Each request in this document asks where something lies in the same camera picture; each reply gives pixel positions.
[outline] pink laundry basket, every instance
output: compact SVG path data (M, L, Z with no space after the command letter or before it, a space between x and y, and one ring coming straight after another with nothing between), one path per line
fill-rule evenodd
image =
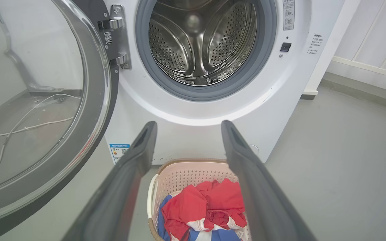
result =
M148 226L154 239L164 241L157 233L157 217L159 206L167 195L181 192L191 184L197 186L213 180L221 183L225 178L232 182L238 181L226 161L221 159L177 159L162 165L151 180L147 197ZM248 224L244 227L245 236L251 241Z

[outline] red clothing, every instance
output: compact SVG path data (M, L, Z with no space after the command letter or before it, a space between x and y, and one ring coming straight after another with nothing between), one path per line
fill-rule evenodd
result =
M196 187L187 186L170 199L161 211L165 219L165 229L180 241L187 240L190 227L198 229L199 226L199 229L211 231L215 223L224 229L231 229L233 224L229 217L237 226L245 227L247 224L243 215L245 207L239 183L228 179L222 183L214 180Z

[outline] white basket handle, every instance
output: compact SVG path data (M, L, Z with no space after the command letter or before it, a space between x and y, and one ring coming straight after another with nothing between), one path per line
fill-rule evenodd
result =
M154 196L154 188L156 186L157 177L159 174L156 174L151 180L150 187L148 188L148 196L147 196L147 215L148 218L153 218L152 209L154 208L153 196Z

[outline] washing machine opening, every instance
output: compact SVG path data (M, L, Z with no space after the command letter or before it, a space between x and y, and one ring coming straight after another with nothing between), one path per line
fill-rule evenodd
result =
M141 0L135 34L145 68L163 89L211 101L255 78L276 27L274 0Z
M254 5L243 0L158 0L148 29L150 49L172 79L204 86L227 79L256 38Z

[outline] washing machine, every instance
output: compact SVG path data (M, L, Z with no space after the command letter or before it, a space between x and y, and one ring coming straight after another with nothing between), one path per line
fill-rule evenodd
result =
M0 235L54 197L103 136L121 168L150 121L153 164L226 159L225 120L265 162L343 4L0 0Z

